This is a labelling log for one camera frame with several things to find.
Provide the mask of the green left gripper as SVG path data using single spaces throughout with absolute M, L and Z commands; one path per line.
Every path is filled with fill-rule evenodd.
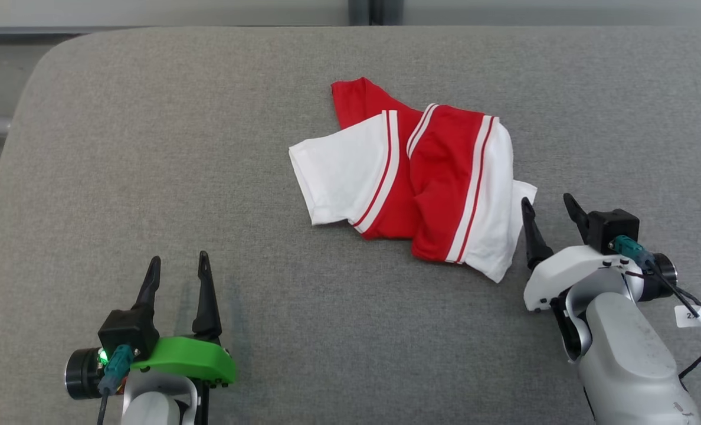
M 133 310 L 154 311 L 160 272 L 161 258 L 154 256 L 146 269 Z M 205 251 L 199 253 L 198 278 L 198 307 L 196 318 L 192 321 L 195 339 L 185 336 L 162 337 L 148 359 L 132 363 L 132 370 L 160 371 L 210 384 L 235 384 L 237 366 L 234 360 L 223 347 L 207 342 L 220 341 L 222 326 L 209 255 Z

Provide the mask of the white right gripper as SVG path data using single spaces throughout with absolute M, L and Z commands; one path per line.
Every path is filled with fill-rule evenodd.
M 582 242 L 588 244 L 589 218 L 574 196 L 563 194 L 570 220 L 575 223 Z M 523 293 L 528 311 L 550 309 L 549 302 L 578 283 L 582 297 L 617 292 L 633 302 L 642 301 L 642 269 L 620 254 L 604 255 L 589 246 L 567 247 L 555 254 L 536 225 L 536 211 L 528 197 L 521 201 L 528 269 L 532 270 Z

